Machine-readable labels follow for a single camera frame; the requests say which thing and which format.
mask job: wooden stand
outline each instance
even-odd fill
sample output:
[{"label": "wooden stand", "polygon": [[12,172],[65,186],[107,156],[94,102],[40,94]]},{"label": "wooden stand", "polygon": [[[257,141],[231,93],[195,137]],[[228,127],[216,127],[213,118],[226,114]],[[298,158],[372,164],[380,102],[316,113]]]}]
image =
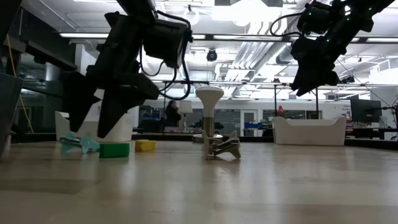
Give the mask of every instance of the wooden stand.
[{"label": "wooden stand", "polygon": [[233,131],[231,133],[229,139],[226,142],[209,138],[205,130],[202,130],[201,132],[204,143],[203,152],[205,153],[204,157],[206,160],[208,159],[209,155],[217,156],[224,152],[231,153],[237,159],[241,158],[241,152],[239,150],[241,145],[239,142],[239,138],[237,137],[236,131]]}]

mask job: ceiling light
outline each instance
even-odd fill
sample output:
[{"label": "ceiling light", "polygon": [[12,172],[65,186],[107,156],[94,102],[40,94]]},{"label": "ceiling light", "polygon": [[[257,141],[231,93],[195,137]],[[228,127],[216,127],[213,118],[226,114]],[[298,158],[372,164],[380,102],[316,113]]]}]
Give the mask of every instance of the ceiling light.
[{"label": "ceiling light", "polygon": [[[290,39],[291,40],[297,40],[299,37],[291,37]],[[311,39],[311,40],[316,40],[317,38],[318,38],[318,36],[309,36],[309,37],[306,37],[306,38],[308,38],[308,39]],[[359,41],[359,38],[353,38],[352,39],[352,41],[351,41],[351,43],[352,42],[358,42]]]},{"label": "ceiling light", "polygon": [[220,84],[220,85],[242,85],[243,82],[210,82],[210,84]]},{"label": "ceiling light", "polygon": [[337,84],[340,87],[362,86],[361,84]]},{"label": "ceiling light", "polygon": [[398,38],[368,38],[366,42],[397,43]]},{"label": "ceiling light", "polygon": [[90,34],[90,33],[60,33],[64,38],[81,38],[81,39],[105,39],[109,34]]},{"label": "ceiling light", "polygon": [[75,2],[118,3],[117,0],[73,0]]},{"label": "ceiling light", "polygon": [[247,83],[249,85],[282,85],[281,83]]},{"label": "ceiling light", "polygon": [[257,41],[269,41],[277,42],[281,41],[281,37],[273,37],[270,35],[214,35],[215,40],[257,40]]},{"label": "ceiling light", "polygon": [[193,25],[195,25],[195,24],[197,24],[199,22],[200,15],[199,15],[199,12],[197,10],[192,9],[191,12],[195,13],[195,15],[193,16],[193,19],[188,19],[188,13],[189,12],[190,11],[188,9],[186,9],[184,11],[184,13],[183,13],[183,17],[186,18],[191,23],[191,25],[193,26]]},{"label": "ceiling light", "polygon": [[206,35],[192,35],[193,40],[204,40],[206,39]]}]

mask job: desk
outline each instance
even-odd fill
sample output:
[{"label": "desk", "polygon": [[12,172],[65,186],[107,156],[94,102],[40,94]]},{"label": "desk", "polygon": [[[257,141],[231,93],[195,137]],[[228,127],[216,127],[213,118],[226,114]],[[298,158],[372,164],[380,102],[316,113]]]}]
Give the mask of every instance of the desk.
[{"label": "desk", "polygon": [[379,138],[384,140],[384,133],[396,133],[395,128],[352,128],[346,129],[346,136],[354,136],[355,138]]}]

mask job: computer monitor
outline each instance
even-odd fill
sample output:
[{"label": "computer monitor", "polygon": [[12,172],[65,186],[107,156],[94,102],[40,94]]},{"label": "computer monitor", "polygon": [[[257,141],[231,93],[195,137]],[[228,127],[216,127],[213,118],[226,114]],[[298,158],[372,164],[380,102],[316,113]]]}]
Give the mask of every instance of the computer monitor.
[{"label": "computer monitor", "polygon": [[353,121],[378,123],[381,113],[381,102],[376,100],[351,99]]}]

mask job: security camera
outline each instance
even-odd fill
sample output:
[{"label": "security camera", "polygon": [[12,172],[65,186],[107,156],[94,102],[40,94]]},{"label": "security camera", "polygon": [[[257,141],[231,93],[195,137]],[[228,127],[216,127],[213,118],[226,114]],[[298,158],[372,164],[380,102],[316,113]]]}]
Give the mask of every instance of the security camera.
[{"label": "security camera", "polygon": [[217,60],[217,53],[215,49],[210,49],[207,53],[207,61],[208,62],[215,62]]}]

